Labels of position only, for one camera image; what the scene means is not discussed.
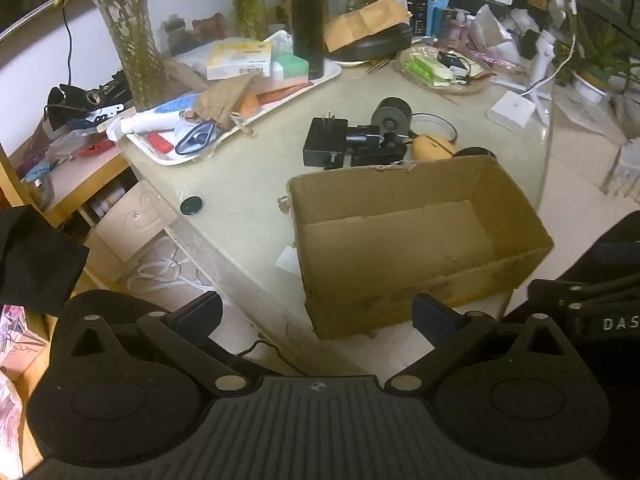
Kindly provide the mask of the brown cardboard box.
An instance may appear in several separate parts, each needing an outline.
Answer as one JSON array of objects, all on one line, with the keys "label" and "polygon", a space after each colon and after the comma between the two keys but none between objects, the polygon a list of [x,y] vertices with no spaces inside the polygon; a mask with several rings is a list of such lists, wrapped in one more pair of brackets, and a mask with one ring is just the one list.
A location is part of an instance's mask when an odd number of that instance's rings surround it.
[{"label": "brown cardboard box", "polygon": [[406,322],[420,292],[460,307],[517,289],[553,247],[489,156],[301,174],[288,202],[321,339]]}]

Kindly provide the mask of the small black round cap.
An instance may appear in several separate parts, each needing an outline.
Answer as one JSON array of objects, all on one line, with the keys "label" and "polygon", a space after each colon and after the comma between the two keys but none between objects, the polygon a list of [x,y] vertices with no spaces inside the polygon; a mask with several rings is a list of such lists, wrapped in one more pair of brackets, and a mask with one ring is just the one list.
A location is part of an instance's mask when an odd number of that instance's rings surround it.
[{"label": "small black round cap", "polygon": [[189,196],[180,204],[180,212],[185,216],[193,216],[201,211],[203,200],[200,196]]}]

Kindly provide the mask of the white plastic tray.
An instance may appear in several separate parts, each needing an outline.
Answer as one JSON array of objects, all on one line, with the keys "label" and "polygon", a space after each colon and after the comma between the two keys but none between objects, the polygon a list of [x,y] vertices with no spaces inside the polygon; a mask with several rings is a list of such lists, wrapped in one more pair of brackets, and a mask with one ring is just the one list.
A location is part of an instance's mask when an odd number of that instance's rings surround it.
[{"label": "white plastic tray", "polygon": [[340,64],[331,60],[325,60],[324,76],[320,79],[307,81],[306,84],[299,84],[296,87],[288,87],[264,94],[256,94],[254,98],[251,98],[250,94],[247,93],[239,100],[239,102],[236,103],[236,107],[230,116],[232,120],[232,128],[228,130],[216,128],[212,136],[212,140],[206,144],[206,147],[199,148],[193,153],[177,153],[176,148],[178,141],[181,139],[181,129],[179,129],[178,132],[175,132],[175,130],[167,130],[158,134],[162,140],[165,140],[174,146],[171,151],[166,154],[159,151],[146,136],[142,136],[141,134],[128,134],[127,139],[142,151],[142,153],[160,166],[177,166],[185,164],[186,162],[192,162],[192,160],[199,157],[210,157],[212,156],[213,151],[216,150],[217,146],[224,142],[224,140],[230,138],[230,136],[233,136],[237,132],[244,132],[249,136],[252,136],[254,134],[252,127],[253,122],[256,122],[256,120],[268,115],[274,110],[277,110],[284,104],[299,98],[306,92],[314,90],[322,84],[340,76],[341,72],[342,68]]}]

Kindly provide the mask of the yellow round case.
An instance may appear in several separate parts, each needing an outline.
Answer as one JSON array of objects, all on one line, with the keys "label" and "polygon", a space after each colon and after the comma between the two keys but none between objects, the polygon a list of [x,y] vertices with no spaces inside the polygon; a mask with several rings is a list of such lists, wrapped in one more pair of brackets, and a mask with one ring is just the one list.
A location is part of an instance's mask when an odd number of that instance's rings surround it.
[{"label": "yellow round case", "polygon": [[450,159],[456,153],[454,144],[436,134],[419,134],[411,142],[412,158],[417,162]]}]

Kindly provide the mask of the red small block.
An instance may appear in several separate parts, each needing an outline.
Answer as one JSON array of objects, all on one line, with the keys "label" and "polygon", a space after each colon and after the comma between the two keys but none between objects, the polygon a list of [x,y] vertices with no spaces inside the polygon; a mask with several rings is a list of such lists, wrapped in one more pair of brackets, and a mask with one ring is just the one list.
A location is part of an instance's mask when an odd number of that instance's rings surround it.
[{"label": "red small block", "polygon": [[164,139],[158,132],[149,133],[146,136],[146,142],[151,145],[153,150],[162,155],[167,155],[174,149],[174,146]]}]

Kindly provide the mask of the blue carabiner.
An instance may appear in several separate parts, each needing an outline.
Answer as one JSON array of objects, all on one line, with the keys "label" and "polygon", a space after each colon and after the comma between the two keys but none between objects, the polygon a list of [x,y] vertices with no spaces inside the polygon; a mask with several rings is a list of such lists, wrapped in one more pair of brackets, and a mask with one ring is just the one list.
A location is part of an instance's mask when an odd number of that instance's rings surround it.
[{"label": "blue carabiner", "polygon": [[216,138],[214,122],[199,122],[175,146],[175,153],[181,156],[203,151]]}]

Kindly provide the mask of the black power adapter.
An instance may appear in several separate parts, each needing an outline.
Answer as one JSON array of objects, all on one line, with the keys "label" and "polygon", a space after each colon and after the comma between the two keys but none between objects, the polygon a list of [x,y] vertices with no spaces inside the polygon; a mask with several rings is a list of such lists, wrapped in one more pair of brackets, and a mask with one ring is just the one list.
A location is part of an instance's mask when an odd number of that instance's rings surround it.
[{"label": "black power adapter", "polygon": [[303,147],[304,165],[325,170],[342,168],[347,152],[347,129],[347,119],[315,117]]}]

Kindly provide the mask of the brown cloth pouch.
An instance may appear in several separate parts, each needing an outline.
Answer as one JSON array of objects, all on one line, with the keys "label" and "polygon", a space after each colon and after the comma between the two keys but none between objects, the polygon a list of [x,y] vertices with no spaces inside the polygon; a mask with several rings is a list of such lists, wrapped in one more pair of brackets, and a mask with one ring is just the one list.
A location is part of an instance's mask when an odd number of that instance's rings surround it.
[{"label": "brown cloth pouch", "polygon": [[212,120],[222,128],[231,129],[231,114],[256,77],[256,74],[244,74],[218,80],[200,94],[192,107],[193,114],[200,119]]}]

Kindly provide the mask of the green wipe packets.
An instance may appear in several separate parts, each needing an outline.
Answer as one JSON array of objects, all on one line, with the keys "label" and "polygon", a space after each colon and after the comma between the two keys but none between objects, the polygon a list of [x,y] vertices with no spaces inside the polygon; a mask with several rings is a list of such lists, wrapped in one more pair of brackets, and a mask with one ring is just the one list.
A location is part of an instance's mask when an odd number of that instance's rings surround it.
[{"label": "green wipe packets", "polygon": [[450,86],[456,80],[456,75],[450,68],[420,55],[413,55],[402,67],[435,87]]}]

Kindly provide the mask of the glass dish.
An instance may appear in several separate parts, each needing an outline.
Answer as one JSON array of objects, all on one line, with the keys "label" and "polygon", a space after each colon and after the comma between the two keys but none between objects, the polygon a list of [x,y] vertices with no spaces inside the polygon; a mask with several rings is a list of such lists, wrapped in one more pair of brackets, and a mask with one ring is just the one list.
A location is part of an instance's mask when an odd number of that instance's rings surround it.
[{"label": "glass dish", "polygon": [[495,76],[469,49],[446,44],[414,44],[396,55],[394,65],[418,86],[452,96],[481,92]]}]

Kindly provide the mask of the yellow white medicine box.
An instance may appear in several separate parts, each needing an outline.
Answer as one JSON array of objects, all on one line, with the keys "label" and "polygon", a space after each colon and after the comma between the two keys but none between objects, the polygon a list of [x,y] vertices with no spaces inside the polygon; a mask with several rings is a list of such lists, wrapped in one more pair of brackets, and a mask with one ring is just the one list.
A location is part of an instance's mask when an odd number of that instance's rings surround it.
[{"label": "yellow white medicine box", "polygon": [[233,39],[215,42],[205,64],[205,75],[208,80],[242,75],[269,77],[271,55],[271,44],[267,41]]}]

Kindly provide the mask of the green white box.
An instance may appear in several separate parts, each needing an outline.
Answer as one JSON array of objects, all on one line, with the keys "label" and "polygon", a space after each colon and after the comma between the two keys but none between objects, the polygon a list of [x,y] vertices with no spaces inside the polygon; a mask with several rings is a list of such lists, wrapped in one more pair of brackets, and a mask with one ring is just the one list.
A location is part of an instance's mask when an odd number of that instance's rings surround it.
[{"label": "green white box", "polygon": [[271,77],[274,80],[308,79],[309,63],[291,53],[281,54],[272,59]]}]

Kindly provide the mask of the white gimbal tripod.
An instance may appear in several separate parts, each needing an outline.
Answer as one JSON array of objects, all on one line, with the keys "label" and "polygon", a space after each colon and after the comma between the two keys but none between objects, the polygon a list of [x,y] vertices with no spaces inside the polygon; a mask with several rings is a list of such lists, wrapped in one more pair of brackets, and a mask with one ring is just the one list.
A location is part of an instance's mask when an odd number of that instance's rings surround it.
[{"label": "white gimbal tripod", "polygon": [[[551,15],[551,27],[544,29],[536,40],[537,53],[529,72],[527,88],[521,93],[523,98],[532,100],[540,121],[546,127],[550,126],[550,113],[542,106],[538,89],[552,81],[560,70],[570,62],[576,49],[578,33],[576,0],[551,0],[548,10]],[[567,22],[570,28],[570,52],[568,52],[567,58],[549,75],[548,69],[554,60],[555,43],[558,41],[564,22]]]}]

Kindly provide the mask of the black zip case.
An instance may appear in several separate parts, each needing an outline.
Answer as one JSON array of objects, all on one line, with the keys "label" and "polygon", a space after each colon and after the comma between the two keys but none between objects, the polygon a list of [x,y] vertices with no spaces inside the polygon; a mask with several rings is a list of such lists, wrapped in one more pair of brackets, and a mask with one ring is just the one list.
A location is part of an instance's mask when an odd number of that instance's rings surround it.
[{"label": "black zip case", "polygon": [[359,39],[341,47],[328,57],[337,62],[360,62],[395,56],[408,49],[412,41],[412,28],[406,23],[394,25],[374,35]]}]

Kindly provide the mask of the black thermos bottle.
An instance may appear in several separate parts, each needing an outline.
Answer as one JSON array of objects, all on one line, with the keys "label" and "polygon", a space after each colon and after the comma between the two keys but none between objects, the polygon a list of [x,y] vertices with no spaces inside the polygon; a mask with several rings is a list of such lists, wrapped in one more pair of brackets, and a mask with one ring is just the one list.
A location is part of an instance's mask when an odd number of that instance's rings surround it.
[{"label": "black thermos bottle", "polygon": [[324,74],[324,10],[326,0],[292,0],[293,52],[308,63],[308,78]]}]

